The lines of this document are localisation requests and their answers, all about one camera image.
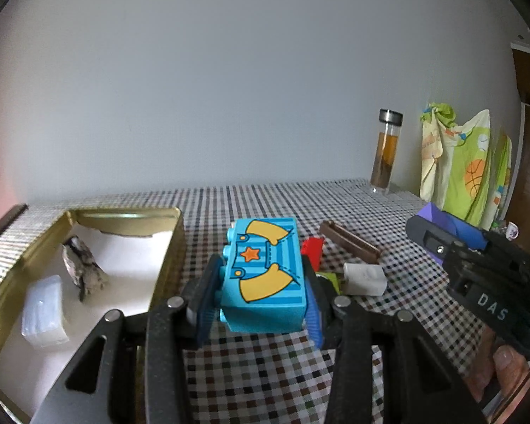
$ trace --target white wall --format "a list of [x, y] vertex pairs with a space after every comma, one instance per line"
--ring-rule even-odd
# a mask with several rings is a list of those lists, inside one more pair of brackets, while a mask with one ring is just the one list
[[417, 190], [419, 115], [488, 107], [518, 139], [487, 0], [11, 0], [0, 15], [3, 192], [35, 201], [368, 177], [381, 107]]

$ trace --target translucent white cube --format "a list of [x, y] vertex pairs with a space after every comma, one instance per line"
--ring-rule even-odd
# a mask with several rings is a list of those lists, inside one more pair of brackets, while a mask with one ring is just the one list
[[346, 295], [381, 296], [387, 288], [387, 277], [380, 265], [344, 263], [343, 275], [343, 293]]
[[61, 277], [50, 276], [32, 284], [26, 293], [21, 334], [35, 348], [63, 344], [66, 335]]

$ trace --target brown wooden stick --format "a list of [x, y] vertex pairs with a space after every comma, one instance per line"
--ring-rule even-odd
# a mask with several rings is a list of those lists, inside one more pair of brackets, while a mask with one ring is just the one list
[[370, 265], [379, 264], [381, 251], [354, 233], [349, 232], [343, 226], [331, 220], [326, 220], [320, 225], [319, 232], [366, 263]]

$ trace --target orange star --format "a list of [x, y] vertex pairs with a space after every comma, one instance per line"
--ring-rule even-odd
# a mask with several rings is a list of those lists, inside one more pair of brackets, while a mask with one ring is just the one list
[[259, 259], [259, 249], [252, 249], [251, 247], [248, 247], [245, 249], [245, 252], [240, 253], [242, 257], [245, 258], [245, 262], [250, 262], [251, 260], [258, 260]]

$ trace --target white paper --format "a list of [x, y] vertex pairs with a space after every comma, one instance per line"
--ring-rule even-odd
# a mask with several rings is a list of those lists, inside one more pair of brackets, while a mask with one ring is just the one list
[[21, 335], [21, 314], [0, 352], [0, 389], [29, 416], [32, 416], [86, 336], [110, 309], [126, 316], [147, 311], [165, 252], [170, 231], [152, 237], [124, 237], [103, 234], [76, 225], [72, 234], [91, 249], [96, 262], [110, 276], [110, 282], [95, 294], [78, 300], [61, 258], [61, 245], [42, 277], [53, 274], [63, 281], [63, 307], [69, 341], [34, 349]]

